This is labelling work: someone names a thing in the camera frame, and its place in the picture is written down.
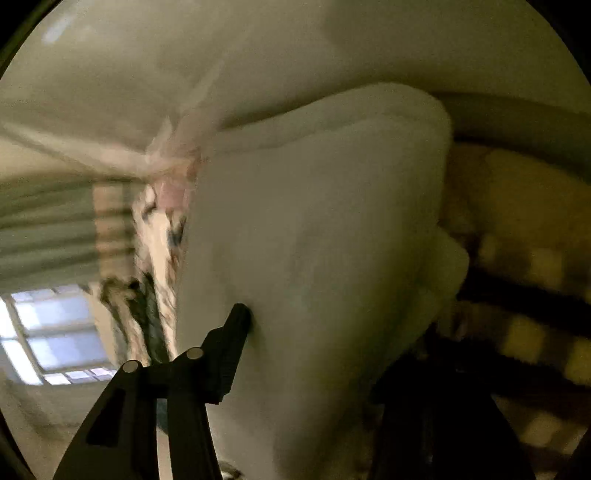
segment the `window frame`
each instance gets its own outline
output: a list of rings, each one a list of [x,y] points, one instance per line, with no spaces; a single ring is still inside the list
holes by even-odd
[[[28,360],[31,362],[33,366],[33,370],[39,380],[41,381],[42,385],[51,385],[45,378],[45,375],[52,375],[52,374],[63,374],[67,380],[70,382],[70,385],[74,385],[81,382],[74,382],[68,375],[69,372],[77,372],[77,371],[86,371],[90,377],[94,378],[94,381],[104,381],[101,378],[98,378],[94,372],[91,371],[93,368],[105,368],[107,370],[112,370],[113,365],[107,360],[105,362],[91,362],[88,364],[80,364],[80,365],[72,365],[70,367],[59,367],[59,368],[48,368],[45,369],[41,366],[31,345],[28,342],[28,339],[31,338],[47,338],[54,335],[63,335],[68,333],[76,333],[76,332],[85,332],[88,330],[96,331],[96,326],[94,320],[92,318],[83,319],[79,322],[71,322],[66,325],[60,326],[52,326],[52,327],[39,327],[34,330],[27,330],[27,328],[22,324],[22,320],[20,315],[18,314],[18,310],[16,305],[18,303],[32,303],[38,301],[44,301],[48,299],[66,299],[70,297],[78,297],[82,293],[81,292],[59,292],[58,288],[47,288],[44,290],[51,290],[53,292],[52,295],[47,296],[47,298],[39,298],[39,299],[32,299],[28,301],[16,301],[12,294],[1,295],[0,299],[6,305],[6,309],[8,311],[8,316],[10,317],[10,321],[12,323],[12,327],[15,331],[15,336],[3,336],[0,340],[17,340],[18,343],[23,348]]]

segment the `white cloth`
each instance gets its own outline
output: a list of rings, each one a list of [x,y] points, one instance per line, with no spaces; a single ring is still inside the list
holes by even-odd
[[[450,136],[437,100],[381,84],[206,150],[177,343],[252,309],[232,392],[208,410],[216,451],[247,478],[317,478],[343,416],[455,293],[467,258],[436,228]]]

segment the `wall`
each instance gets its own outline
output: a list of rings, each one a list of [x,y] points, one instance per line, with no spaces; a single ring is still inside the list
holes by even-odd
[[[19,400],[6,388],[0,372],[0,408],[12,435],[37,480],[51,480],[69,444],[68,432],[36,429]]]

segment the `curtain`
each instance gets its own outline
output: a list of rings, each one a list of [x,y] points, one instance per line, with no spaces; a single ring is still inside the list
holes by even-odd
[[[131,275],[139,188],[77,176],[0,183],[0,294]]]

